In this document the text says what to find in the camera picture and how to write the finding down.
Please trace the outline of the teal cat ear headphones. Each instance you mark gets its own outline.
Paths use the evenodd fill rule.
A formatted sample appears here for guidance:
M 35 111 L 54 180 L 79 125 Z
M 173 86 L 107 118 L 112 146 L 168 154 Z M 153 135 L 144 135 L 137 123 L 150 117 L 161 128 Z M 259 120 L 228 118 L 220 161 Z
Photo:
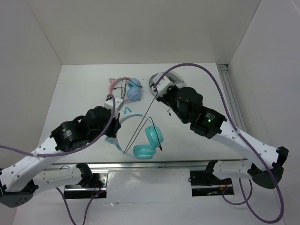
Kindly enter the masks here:
M 144 116 L 142 113 L 133 112 L 129 107 L 125 107 L 123 117 L 120 119 L 120 124 L 124 123 L 132 117 L 143 117 L 151 125 L 145 128 L 145 133 L 149 144 L 136 145 L 133 147 L 133 154 L 123 151 L 119 145 L 118 138 L 105 137 L 105 141 L 109 144 L 114 145 L 117 150 L 124 153 L 124 155 L 131 158 L 136 158 L 139 160 L 150 160 L 153 159 L 156 149 L 160 148 L 162 150 L 161 143 L 164 141 L 164 137 L 160 128 L 154 123 L 151 117 Z

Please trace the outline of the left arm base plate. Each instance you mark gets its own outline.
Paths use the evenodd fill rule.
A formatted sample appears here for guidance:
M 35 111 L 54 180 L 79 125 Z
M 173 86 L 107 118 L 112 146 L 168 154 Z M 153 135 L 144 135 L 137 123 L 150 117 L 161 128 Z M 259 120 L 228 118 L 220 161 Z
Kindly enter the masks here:
M 108 171 L 93 172 L 91 182 L 84 187 L 80 185 L 66 185 L 63 194 L 66 199 L 104 199 L 107 196 Z

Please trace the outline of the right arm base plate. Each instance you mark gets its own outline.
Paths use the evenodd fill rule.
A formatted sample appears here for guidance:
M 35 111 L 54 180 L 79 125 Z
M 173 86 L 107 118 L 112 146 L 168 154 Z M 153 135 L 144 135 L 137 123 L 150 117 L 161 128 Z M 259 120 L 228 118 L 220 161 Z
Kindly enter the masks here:
M 192 196 L 217 196 L 234 195 L 233 182 L 231 179 L 220 180 L 215 176 L 210 176 L 204 171 L 190 171 L 188 181 L 191 184 Z

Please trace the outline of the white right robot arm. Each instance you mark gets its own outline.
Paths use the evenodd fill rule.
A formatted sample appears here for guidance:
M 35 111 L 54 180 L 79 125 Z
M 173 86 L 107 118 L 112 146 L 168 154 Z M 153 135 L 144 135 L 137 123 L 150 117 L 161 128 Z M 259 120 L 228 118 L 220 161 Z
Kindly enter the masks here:
M 205 169 L 205 180 L 214 184 L 220 179 L 251 179 L 255 184 L 274 189 L 280 182 L 289 150 L 272 147 L 246 132 L 234 128 L 227 118 L 214 109 L 203 106 L 203 96 L 191 87 L 170 86 L 159 95 L 158 102 L 169 106 L 190 130 L 219 142 L 244 157 L 242 162 L 212 160 Z

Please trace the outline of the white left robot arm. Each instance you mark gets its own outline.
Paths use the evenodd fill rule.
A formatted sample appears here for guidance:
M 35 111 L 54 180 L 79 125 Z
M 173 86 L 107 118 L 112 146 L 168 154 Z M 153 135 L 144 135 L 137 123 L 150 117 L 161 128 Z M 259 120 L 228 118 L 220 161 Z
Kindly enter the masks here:
M 12 166 L 0 171 L 0 202 L 15 208 L 33 196 L 63 185 L 87 187 L 93 173 L 86 163 L 78 163 L 57 172 L 47 168 L 57 160 L 79 152 L 100 137 L 115 137 L 120 129 L 119 110 L 97 106 L 85 115 L 61 123 L 50 136 L 31 153 Z

